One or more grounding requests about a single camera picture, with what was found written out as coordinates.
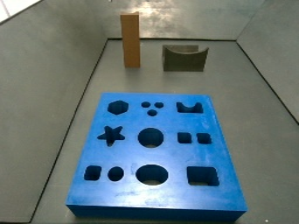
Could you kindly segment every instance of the cylindrical hole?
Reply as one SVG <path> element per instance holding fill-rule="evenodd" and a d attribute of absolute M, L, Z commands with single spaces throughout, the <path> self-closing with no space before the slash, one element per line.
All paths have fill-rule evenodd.
<path fill-rule="evenodd" d="M 114 167 L 107 174 L 111 181 L 119 181 L 124 177 L 124 170 L 120 167 Z"/>
<path fill-rule="evenodd" d="M 158 102 L 158 103 L 155 104 L 155 106 L 160 109 L 160 108 L 164 106 L 164 104 L 163 104 L 162 102 Z"/>
<path fill-rule="evenodd" d="M 148 186 L 158 186 L 168 179 L 168 171 L 156 164 L 142 166 L 135 173 L 136 179 Z"/>
<path fill-rule="evenodd" d="M 144 101 L 142 103 L 142 107 L 146 108 L 146 109 L 150 108 L 151 107 L 151 103 L 148 101 Z"/>
<path fill-rule="evenodd" d="M 156 111 L 154 109 L 150 109 L 148 112 L 147 112 L 147 114 L 150 116 L 156 116 L 158 113 L 156 113 Z"/>
<path fill-rule="evenodd" d="M 138 135 L 138 141 L 146 148 L 155 148 L 163 143 L 164 134 L 159 129 L 143 129 Z"/>

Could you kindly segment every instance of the gray floor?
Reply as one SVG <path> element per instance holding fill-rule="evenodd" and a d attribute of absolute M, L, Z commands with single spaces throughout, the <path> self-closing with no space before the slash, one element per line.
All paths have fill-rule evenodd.
<path fill-rule="evenodd" d="M 163 45 L 210 47 L 203 73 L 164 73 Z M 79 219 L 64 206 L 72 174 L 103 92 L 211 95 L 247 198 L 238 224 L 298 223 L 299 127 L 235 42 L 142 41 L 142 68 L 124 69 L 120 41 L 108 41 L 60 152 L 34 223 L 108 223 Z"/>

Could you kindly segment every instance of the hexagonal hole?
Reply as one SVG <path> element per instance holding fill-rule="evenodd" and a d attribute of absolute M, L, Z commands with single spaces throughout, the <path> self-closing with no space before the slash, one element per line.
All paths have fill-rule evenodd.
<path fill-rule="evenodd" d="M 124 114 L 128 110 L 128 103 L 124 101 L 114 101 L 107 106 L 107 111 L 114 115 Z"/>

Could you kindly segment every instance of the gray wall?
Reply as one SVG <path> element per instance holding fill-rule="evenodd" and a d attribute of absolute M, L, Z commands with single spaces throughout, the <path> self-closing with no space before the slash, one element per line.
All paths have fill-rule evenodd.
<path fill-rule="evenodd" d="M 237 40 L 265 0 L 94 0 L 110 38 L 120 38 L 119 13 L 140 12 L 142 38 Z"/>
<path fill-rule="evenodd" d="M 299 1 L 267 0 L 238 43 L 299 122 Z"/>
<path fill-rule="evenodd" d="M 42 1 L 0 26 L 0 221 L 32 218 L 106 42 L 90 1 Z"/>

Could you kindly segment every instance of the star-shaped hole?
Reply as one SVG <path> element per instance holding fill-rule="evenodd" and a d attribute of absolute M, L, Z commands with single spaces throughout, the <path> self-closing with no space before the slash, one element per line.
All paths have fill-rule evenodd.
<path fill-rule="evenodd" d="M 115 129 L 111 127 L 106 126 L 104 130 L 106 133 L 98 136 L 99 140 L 107 140 L 107 146 L 111 147 L 115 143 L 116 140 L 124 140 L 126 137 L 120 134 L 123 127 L 119 126 Z"/>

